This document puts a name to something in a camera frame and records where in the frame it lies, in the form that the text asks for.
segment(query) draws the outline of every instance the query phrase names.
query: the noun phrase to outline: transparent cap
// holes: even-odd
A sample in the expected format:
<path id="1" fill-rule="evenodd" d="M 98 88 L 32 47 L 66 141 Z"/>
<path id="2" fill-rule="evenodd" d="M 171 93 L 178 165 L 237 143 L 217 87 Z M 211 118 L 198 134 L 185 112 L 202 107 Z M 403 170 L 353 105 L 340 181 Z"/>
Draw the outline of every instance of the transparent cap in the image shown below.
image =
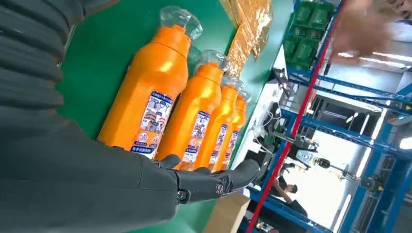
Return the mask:
<path id="1" fill-rule="evenodd" d="M 232 87 L 236 87 L 236 82 L 238 81 L 238 79 L 233 78 L 229 75 L 223 75 L 222 77 L 222 86 L 232 86 Z"/>
<path id="2" fill-rule="evenodd" d="M 163 27 L 183 31 L 192 41 L 203 32 L 203 28 L 196 16 L 178 6 L 166 6 L 160 9 L 160 23 Z"/>
<path id="3" fill-rule="evenodd" d="M 205 64 L 218 67 L 223 72 L 225 72 L 230 67 L 229 59 L 222 53 L 215 50 L 205 50 L 202 52 L 198 66 Z"/>
<path id="4" fill-rule="evenodd" d="M 239 92 L 239 96 L 242 97 L 242 99 L 244 101 L 246 101 L 247 103 L 249 103 L 252 100 L 252 95 L 250 95 L 248 92 L 246 92 L 245 90 L 241 90 Z"/>
<path id="5" fill-rule="evenodd" d="M 244 90 L 244 83 L 240 79 L 236 79 L 235 89 L 237 91 Z"/>

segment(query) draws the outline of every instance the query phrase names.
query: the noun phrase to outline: orange bottle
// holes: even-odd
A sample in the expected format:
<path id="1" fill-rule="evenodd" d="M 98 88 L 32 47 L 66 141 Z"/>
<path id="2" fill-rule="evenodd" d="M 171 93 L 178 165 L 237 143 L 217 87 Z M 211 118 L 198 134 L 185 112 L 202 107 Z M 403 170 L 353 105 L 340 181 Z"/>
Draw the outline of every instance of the orange bottle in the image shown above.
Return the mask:
<path id="1" fill-rule="evenodd" d="M 190 43 L 202 33 L 177 6 L 160 11 L 162 27 L 135 55 L 98 140 L 153 158 L 170 110 L 188 81 Z"/>
<path id="2" fill-rule="evenodd" d="M 219 107 L 210 116 L 202 147 L 200 147 L 193 169 L 209 167 L 209 164 L 216 162 L 228 125 L 235 118 L 235 101 L 239 91 L 236 84 L 236 79 L 226 76 L 222 78 L 222 100 Z"/>
<path id="3" fill-rule="evenodd" d="M 236 116 L 233 119 L 232 124 L 229 125 L 227 130 L 228 136 L 223 141 L 222 151 L 212 170 L 213 172 L 227 169 L 230 157 L 236 146 L 236 140 L 238 139 L 240 129 L 246 123 L 246 106 L 251 99 L 251 95 L 246 91 L 242 90 L 239 92 L 238 99 L 236 100 Z"/>
<path id="4" fill-rule="evenodd" d="M 156 160 L 176 154 L 182 160 L 176 169 L 192 170 L 210 115 L 221 101 L 220 85 L 229 61 L 214 50 L 202 52 L 195 75 L 176 104 L 157 149 Z"/>

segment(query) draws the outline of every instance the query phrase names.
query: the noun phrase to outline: green table surface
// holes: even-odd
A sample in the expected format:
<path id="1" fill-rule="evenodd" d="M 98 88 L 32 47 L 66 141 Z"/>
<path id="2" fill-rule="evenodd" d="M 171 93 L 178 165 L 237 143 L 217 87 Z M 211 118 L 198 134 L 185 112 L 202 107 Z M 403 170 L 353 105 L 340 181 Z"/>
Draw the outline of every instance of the green table surface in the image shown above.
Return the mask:
<path id="1" fill-rule="evenodd" d="M 57 86 L 65 96 L 62 115 L 74 119 L 90 138 L 96 138 L 113 103 L 134 54 L 148 43 L 159 27 L 159 10 L 178 5 L 195 14 L 204 29 L 191 48 L 188 63 L 193 70 L 197 50 L 227 52 L 236 32 L 218 0 L 122 0 L 76 28 L 62 64 L 65 79 Z M 250 56 L 241 80 L 256 101 L 267 81 L 292 12 L 293 0 L 273 0 L 274 21 L 269 41 L 255 62 Z M 248 118 L 254 105 L 247 108 Z M 136 233 L 203 231 L 215 202 L 180 206 L 168 223 L 136 230 Z"/>

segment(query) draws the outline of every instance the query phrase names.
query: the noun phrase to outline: product label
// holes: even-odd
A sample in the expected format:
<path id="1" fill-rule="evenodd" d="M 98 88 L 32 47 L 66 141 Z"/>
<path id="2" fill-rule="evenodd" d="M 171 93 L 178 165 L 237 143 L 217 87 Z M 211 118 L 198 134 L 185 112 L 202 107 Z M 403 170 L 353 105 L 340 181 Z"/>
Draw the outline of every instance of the product label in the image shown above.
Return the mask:
<path id="1" fill-rule="evenodd" d="M 220 150 L 222 148 L 222 143 L 223 143 L 224 137 L 226 136 L 226 132 L 227 132 L 227 125 L 222 125 L 219 131 L 218 139 L 216 140 L 215 150 L 213 151 L 212 156 L 210 157 L 209 164 L 214 164 L 218 160 Z"/>
<path id="2" fill-rule="evenodd" d="M 144 154 L 149 159 L 155 156 L 172 105 L 171 98 L 156 91 L 152 92 L 140 122 L 140 129 L 136 131 L 135 145 L 130 151 Z"/>
<path id="3" fill-rule="evenodd" d="M 186 148 L 182 162 L 194 163 L 196 161 L 197 153 L 199 152 L 203 137 L 205 136 L 209 120 L 209 114 L 199 111 L 190 135 L 189 145 Z"/>
<path id="4" fill-rule="evenodd" d="M 239 132 L 233 131 L 232 136 L 230 137 L 229 146 L 227 147 L 227 150 L 226 150 L 226 154 L 224 154 L 224 161 L 223 161 L 224 165 L 229 163 L 229 158 L 232 155 L 233 150 L 235 149 L 238 136 L 239 136 Z"/>

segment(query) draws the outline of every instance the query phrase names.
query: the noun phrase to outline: red vertical bar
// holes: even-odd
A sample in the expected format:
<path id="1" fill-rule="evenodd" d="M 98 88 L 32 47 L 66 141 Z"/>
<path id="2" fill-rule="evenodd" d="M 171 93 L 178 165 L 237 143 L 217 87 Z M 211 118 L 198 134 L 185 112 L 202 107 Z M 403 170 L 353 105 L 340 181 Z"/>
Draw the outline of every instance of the red vertical bar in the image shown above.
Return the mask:
<path id="1" fill-rule="evenodd" d="M 346 5 L 346 2 L 343 2 L 342 4 L 344 4 L 342 6 L 342 10 L 343 10 L 345 5 Z M 338 13 L 338 16 L 336 17 L 336 20 L 335 20 L 334 24 L 332 25 L 333 29 L 335 29 L 338 26 L 339 19 L 340 19 L 340 12 Z M 327 37 L 325 39 L 324 43 L 325 43 L 325 49 L 322 51 L 322 54 L 319 57 L 319 61 L 316 64 L 315 70 L 313 71 L 312 78 L 310 79 L 310 83 L 308 85 L 308 90 L 305 94 L 305 98 L 303 99 L 302 105 L 300 106 L 299 113 L 297 115 L 295 124 L 294 124 L 293 129 L 292 129 L 291 137 L 293 137 L 293 138 L 296 136 L 296 133 L 299 129 L 300 123 L 302 122 L 302 117 L 303 117 L 303 114 L 304 114 L 304 112 L 306 110 L 306 107 L 308 105 L 313 87 L 315 86 L 316 81 L 318 79 L 319 70 L 320 70 L 320 68 L 323 64 L 323 60 L 325 59 L 327 48 L 329 47 L 329 44 L 330 44 L 330 37 Z M 260 197 L 259 202 L 257 203 L 255 212 L 253 213 L 252 220 L 250 221 L 250 223 L 249 223 L 249 225 L 246 229 L 246 233 L 251 233 L 252 232 L 252 229 L 254 228 L 254 225 L 255 225 L 255 223 L 258 219 L 259 212 L 262 209 L 263 203 L 265 202 L 266 197 L 268 196 L 269 191 L 272 187 L 273 180 L 276 178 L 276 175 L 278 174 L 278 172 L 280 170 L 280 167 L 282 166 L 283 161 L 285 160 L 291 146 L 292 146 L 292 144 L 290 142 L 286 143 L 285 148 L 282 151 L 278 162 L 276 163 L 275 169 L 273 170 L 273 173 L 271 174 L 271 176 L 269 178 L 269 181 L 268 181 L 265 189 L 263 190 L 262 196 Z"/>

